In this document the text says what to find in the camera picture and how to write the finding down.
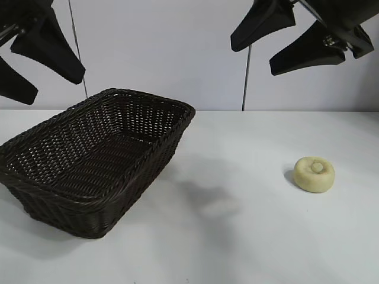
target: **white tabletop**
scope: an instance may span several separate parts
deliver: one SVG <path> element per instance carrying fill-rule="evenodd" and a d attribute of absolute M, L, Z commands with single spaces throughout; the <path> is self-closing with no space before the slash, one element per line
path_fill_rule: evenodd
<path fill-rule="evenodd" d="M 0 143 L 58 111 L 0 111 Z M 0 283 L 379 283 L 379 114 L 199 112 L 100 240 L 32 220 L 0 186 Z M 296 188 L 297 159 L 336 169 Z"/>

